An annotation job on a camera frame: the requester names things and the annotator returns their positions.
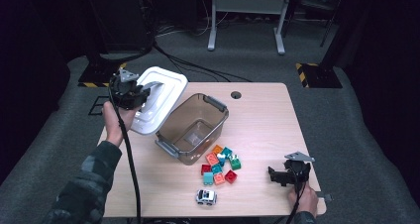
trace wooden table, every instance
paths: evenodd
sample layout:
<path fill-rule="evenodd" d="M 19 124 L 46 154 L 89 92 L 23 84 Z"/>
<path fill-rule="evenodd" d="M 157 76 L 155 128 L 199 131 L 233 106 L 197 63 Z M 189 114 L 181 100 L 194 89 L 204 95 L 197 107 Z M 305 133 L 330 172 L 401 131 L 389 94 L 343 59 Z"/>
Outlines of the wooden table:
<path fill-rule="evenodd" d="M 242 94 L 231 97 L 233 91 Z M 309 155 L 287 88 L 282 83 L 197 83 L 187 85 L 180 102 L 194 93 L 211 95 L 225 103 L 230 115 L 216 144 L 228 147 L 238 155 L 242 168 L 235 170 L 234 183 L 213 184 L 218 194 L 213 206 L 198 205 L 196 190 L 205 186 L 202 156 L 194 165 L 186 166 L 155 144 L 155 135 L 141 136 L 129 132 L 142 200 L 142 217 L 222 217 L 279 216 L 290 214 L 286 193 L 292 187 L 271 182 L 267 167 L 284 171 L 285 155 L 299 151 Z M 105 129 L 100 141 L 106 136 Z M 114 185 L 108 194 L 106 217 L 135 217 L 136 198 L 125 145 L 117 166 Z M 226 162 L 224 174 L 230 169 Z M 310 185 L 320 191 L 312 167 Z M 326 212 L 323 198 L 318 213 Z"/>

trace hole in table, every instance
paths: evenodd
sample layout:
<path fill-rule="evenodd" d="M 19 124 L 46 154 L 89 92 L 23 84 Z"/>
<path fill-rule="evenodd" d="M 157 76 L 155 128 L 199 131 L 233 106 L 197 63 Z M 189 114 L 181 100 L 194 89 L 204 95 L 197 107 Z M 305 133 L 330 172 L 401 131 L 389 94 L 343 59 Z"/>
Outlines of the hole in table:
<path fill-rule="evenodd" d="M 231 97 L 234 98 L 234 99 L 240 99 L 242 97 L 242 94 L 238 91 L 233 91 L 231 93 Z"/>

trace red block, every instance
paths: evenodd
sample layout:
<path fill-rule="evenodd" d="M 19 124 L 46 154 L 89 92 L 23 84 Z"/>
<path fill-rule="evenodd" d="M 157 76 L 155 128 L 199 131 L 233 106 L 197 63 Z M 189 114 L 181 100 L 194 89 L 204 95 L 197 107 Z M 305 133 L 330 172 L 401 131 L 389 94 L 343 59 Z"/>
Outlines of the red block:
<path fill-rule="evenodd" d="M 201 165 L 201 175 L 203 175 L 204 172 L 211 172 L 211 166 L 210 165 Z"/>
<path fill-rule="evenodd" d="M 228 182 L 230 182 L 230 183 L 233 183 L 235 180 L 236 180 L 236 178 L 238 177 L 238 175 L 237 174 L 235 174 L 233 171 L 231 171 L 231 170 L 229 170 L 227 173 L 226 173 L 226 175 L 225 175 L 225 179 L 228 181 Z"/>

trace transparent plastic bin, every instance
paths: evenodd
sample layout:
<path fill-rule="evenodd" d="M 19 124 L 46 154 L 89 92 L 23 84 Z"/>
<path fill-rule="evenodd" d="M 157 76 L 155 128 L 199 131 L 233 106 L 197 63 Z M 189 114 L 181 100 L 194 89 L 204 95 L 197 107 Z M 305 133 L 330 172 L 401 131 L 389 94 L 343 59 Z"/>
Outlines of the transparent plastic bin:
<path fill-rule="evenodd" d="M 196 93 L 170 113 L 157 131 L 156 143 L 174 158 L 191 166 L 220 137 L 228 117 L 225 104 Z"/>

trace teal block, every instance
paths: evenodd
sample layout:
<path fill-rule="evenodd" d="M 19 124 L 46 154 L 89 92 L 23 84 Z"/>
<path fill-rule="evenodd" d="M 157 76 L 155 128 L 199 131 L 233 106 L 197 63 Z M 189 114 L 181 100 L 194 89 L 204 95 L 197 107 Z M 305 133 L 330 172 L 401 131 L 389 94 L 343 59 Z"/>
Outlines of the teal block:
<path fill-rule="evenodd" d="M 213 172 L 204 172 L 203 173 L 203 184 L 204 185 L 213 185 Z"/>
<path fill-rule="evenodd" d="M 225 155 L 225 158 L 229 158 L 232 155 L 232 150 L 225 147 L 220 154 Z"/>
<path fill-rule="evenodd" d="M 213 174 L 219 173 L 219 172 L 223 172 L 222 167 L 220 166 L 220 164 L 216 164 L 214 166 L 211 167 L 211 170 L 213 171 Z"/>
<path fill-rule="evenodd" d="M 224 154 L 217 154 L 217 159 L 221 167 L 225 165 L 226 156 Z"/>

